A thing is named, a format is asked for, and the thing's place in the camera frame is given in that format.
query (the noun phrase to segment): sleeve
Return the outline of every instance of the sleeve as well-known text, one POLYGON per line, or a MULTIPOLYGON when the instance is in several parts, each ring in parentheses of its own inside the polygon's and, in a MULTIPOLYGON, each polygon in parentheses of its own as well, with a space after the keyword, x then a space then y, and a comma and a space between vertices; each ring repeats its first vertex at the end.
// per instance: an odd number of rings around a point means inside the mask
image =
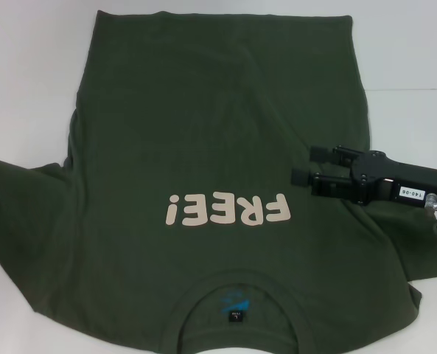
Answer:
POLYGON ((387 201, 373 201, 364 209, 391 239, 408 281, 437 277, 434 219, 421 208, 387 201))
POLYGON ((73 201, 58 164, 26 170, 0 162, 0 264, 34 310, 69 265, 73 201))

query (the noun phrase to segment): white label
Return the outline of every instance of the white label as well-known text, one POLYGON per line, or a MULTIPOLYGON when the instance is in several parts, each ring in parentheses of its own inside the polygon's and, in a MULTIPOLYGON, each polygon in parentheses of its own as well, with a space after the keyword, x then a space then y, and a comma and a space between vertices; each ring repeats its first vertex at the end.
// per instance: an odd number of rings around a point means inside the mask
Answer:
POLYGON ((400 195, 402 197, 418 199, 419 201, 424 200, 424 190, 415 190, 413 188, 402 187, 400 188, 400 195))

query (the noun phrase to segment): white background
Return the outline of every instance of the white background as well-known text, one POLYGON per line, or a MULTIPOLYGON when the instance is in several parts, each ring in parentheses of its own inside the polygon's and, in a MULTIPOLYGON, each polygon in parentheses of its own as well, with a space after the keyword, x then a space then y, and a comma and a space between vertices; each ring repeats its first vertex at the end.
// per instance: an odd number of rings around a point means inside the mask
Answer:
MULTIPOLYGON (((352 15, 372 147, 401 162, 437 168, 437 0, 0 0, 1 160, 23 167, 62 163, 98 9, 352 15)), ((419 318, 354 353, 437 354, 437 279, 413 283, 424 294, 419 318)), ((140 352, 34 314, 0 267, 0 354, 6 353, 140 352)))

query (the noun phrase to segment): robotic arm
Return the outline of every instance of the robotic arm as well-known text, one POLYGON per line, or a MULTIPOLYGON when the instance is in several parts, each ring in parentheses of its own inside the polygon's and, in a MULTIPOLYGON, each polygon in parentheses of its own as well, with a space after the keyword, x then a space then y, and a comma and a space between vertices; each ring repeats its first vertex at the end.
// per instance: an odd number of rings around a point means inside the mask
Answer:
POLYGON ((437 170, 390 160, 385 153, 361 152, 337 146, 310 149, 310 161, 349 168, 349 177, 293 170, 291 182, 310 185, 313 195, 340 198, 361 206, 371 201, 393 201, 437 211, 437 170))

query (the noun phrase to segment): t-shirt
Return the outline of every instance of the t-shirt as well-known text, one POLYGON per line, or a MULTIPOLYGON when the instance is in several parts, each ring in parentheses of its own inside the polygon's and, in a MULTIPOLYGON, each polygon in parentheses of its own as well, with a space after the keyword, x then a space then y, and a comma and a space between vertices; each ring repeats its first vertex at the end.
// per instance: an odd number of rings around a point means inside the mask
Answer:
POLYGON ((33 310, 164 354, 341 353, 409 325, 432 221, 290 183, 335 171, 310 146, 369 147, 351 31, 99 11, 64 165, 0 162, 0 263, 33 310))

